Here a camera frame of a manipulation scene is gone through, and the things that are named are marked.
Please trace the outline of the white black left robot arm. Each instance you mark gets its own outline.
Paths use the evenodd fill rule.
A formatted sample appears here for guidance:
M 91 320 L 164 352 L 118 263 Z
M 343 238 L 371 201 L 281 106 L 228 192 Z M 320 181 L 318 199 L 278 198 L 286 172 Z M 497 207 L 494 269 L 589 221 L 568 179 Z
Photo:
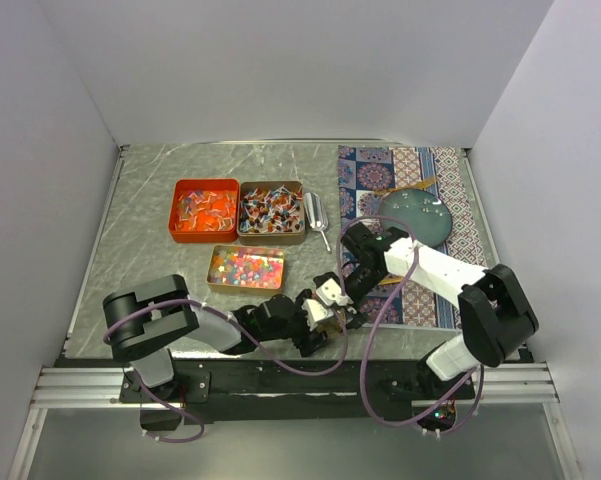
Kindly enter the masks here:
M 103 341 L 113 359 L 131 365 L 145 392 L 159 402 L 178 392 L 169 346 L 183 337 L 230 356 L 256 349 L 245 332 L 259 343 L 289 340 L 303 357 L 327 343 L 327 333 L 310 327 L 308 313 L 285 295 L 223 314 L 192 299 L 179 274 L 113 292 L 102 307 L 107 325 Z

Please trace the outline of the gold jar lid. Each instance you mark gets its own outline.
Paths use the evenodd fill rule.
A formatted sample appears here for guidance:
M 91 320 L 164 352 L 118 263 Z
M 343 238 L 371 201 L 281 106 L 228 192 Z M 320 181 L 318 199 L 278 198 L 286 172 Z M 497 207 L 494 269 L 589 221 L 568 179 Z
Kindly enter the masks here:
M 338 320 L 337 318 L 331 318 L 325 322 L 323 325 L 323 330 L 329 336 L 338 336 L 344 334 L 347 330 L 347 327 L 346 323 L 342 322 L 341 320 Z

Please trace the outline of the silver metal scoop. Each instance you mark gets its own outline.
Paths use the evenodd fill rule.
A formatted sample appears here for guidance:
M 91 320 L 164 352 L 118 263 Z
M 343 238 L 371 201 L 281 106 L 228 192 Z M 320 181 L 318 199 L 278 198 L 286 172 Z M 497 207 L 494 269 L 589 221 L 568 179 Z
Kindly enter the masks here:
M 304 194 L 304 203 L 310 228 L 321 235 L 326 251 L 331 253 L 332 248 L 326 236 L 329 223 L 320 197 L 313 192 L 306 192 Z

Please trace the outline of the beige tin of small lollipops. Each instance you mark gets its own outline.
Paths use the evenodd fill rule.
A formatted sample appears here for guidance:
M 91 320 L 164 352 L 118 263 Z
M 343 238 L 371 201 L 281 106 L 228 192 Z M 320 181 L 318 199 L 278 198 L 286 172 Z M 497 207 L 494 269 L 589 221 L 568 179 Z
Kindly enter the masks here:
M 240 185 L 237 233 L 249 246 L 298 245 L 306 237 L 303 185 L 253 181 Z

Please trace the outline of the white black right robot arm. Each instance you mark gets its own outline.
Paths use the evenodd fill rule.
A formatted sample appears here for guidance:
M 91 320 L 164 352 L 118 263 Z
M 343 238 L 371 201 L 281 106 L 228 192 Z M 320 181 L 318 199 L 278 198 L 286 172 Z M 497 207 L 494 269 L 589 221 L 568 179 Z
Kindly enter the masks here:
M 440 398 L 466 372 L 495 368 L 538 330 L 539 323 L 515 273 L 506 265 L 469 264 L 443 254 L 391 227 L 373 233 L 350 223 L 339 243 L 357 266 L 342 289 L 360 302 L 388 275 L 406 278 L 449 302 L 459 313 L 461 333 L 421 359 L 409 389 Z

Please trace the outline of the gold tin of star candies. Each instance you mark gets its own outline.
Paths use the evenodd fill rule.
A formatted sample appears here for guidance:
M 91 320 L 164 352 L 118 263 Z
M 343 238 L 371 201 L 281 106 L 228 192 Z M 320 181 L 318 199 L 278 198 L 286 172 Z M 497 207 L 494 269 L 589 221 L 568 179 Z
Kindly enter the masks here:
M 284 251 L 244 245 L 216 245 L 206 282 L 218 293 L 278 294 L 284 286 Z

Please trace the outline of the orange tin of lollipops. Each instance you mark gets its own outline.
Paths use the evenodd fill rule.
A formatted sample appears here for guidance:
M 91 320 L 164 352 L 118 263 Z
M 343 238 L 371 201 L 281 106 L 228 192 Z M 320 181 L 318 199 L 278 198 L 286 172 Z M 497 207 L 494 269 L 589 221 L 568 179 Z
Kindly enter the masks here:
M 176 243 L 230 243 L 238 238 L 238 194 L 233 178 L 178 180 L 168 230 Z

